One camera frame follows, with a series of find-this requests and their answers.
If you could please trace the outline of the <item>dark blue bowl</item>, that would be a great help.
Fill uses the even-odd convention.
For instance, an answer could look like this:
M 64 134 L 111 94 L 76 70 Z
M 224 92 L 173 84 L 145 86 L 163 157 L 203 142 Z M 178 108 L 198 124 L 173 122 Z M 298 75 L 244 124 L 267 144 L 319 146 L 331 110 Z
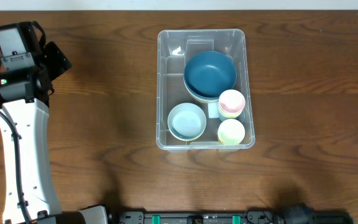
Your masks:
M 184 80 L 184 84 L 190 95 L 211 100 L 219 98 L 222 92 L 228 90 L 225 83 L 209 79 L 196 80 L 195 82 Z
M 200 52 L 190 58 L 185 66 L 184 83 L 200 98 L 215 100 L 224 91 L 232 89 L 236 81 L 233 61 L 221 52 Z

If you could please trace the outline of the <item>yellow cup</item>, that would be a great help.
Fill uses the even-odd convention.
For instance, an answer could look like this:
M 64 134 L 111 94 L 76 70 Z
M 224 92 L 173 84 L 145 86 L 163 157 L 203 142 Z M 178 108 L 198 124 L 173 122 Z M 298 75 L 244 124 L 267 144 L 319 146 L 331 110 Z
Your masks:
M 218 141 L 220 144 L 225 145 L 238 145 L 242 142 L 244 138 L 241 137 L 229 137 L 229 136 L 218 136 Z
M 232 112 L 224 111 L 221 107 L 219 107 L 218 112 L 219 112 L 219 118 L 220 119 L 236 119 L 238 116 L 241 115 L 243 110 L 240 110 L 238 112 L 232 113 Z

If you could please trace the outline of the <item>small grey bowl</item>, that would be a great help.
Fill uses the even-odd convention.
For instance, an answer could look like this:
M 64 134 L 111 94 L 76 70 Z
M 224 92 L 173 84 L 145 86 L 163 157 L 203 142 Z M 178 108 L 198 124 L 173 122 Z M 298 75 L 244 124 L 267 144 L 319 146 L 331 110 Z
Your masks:
M 176 105 L 168 114 L 168 129 L 177 139 L 193 141 L 199 138 L 206 129 L 204 111 L 193 103 Z

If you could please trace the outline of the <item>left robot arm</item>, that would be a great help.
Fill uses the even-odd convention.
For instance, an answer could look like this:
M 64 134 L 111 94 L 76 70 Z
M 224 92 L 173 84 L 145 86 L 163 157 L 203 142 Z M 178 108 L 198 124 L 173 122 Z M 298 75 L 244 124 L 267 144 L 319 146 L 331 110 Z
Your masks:
M 104 205 L 64 212 L 53 186 L 47 142 L 52 82 L 71 63 L 36 21 L 0 26 L 0 130 L 6 199 L 2 222 L 112 223 Z

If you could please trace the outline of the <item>large cream bowl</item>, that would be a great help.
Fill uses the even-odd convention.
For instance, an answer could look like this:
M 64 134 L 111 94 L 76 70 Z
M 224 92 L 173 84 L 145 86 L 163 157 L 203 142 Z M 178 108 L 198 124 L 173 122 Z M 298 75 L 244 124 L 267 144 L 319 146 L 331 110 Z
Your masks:
M 192 98 L 194 98 L 196 101 L 199 101 L 200 103 L 217 103 L 218 102 L 218 98 L 216 99 L 204 99 L 204 98 L 198 98 L 197 96 L 191 96 Z

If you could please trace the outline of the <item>pink plastic cup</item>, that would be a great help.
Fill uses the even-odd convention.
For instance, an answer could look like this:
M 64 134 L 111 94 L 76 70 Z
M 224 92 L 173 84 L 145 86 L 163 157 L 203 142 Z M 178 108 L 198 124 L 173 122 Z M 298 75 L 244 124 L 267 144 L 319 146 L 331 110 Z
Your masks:
M 237 90 L 226 90 L 219 97 L 219 108 L 223 113 L 241 113 L 246 105 L 244 95 Z

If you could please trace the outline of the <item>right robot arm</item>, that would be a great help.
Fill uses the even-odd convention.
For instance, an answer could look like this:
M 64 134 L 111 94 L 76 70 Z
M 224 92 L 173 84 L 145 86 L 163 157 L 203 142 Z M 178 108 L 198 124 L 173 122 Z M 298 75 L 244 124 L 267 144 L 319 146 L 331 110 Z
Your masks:
M 280 215 L 282 224 L 310 224 L 313 223 L 313 211 L 306 205 L 295 205 L 285 208 Z

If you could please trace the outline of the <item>cream plastic cup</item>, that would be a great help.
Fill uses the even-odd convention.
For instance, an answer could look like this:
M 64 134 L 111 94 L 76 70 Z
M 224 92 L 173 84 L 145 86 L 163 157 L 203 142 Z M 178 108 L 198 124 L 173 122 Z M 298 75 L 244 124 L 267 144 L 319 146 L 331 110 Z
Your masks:
M 236 119 L 223 121 L 218 128 L 218 136 L 241 137 L 244 138 L 246 130 L 244 125 Z

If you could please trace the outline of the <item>light blue plastic cup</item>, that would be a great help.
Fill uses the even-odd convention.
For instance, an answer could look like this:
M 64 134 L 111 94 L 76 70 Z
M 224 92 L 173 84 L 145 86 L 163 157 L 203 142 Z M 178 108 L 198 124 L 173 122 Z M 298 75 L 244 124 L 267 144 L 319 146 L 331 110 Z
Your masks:
M 241 112 L 240 113 L 229 113 L 229 114 L 219 112 L 219 119 L 221 121 L 225 121 L 227 119 L 236 119 L 240 115 L 241 115 Z

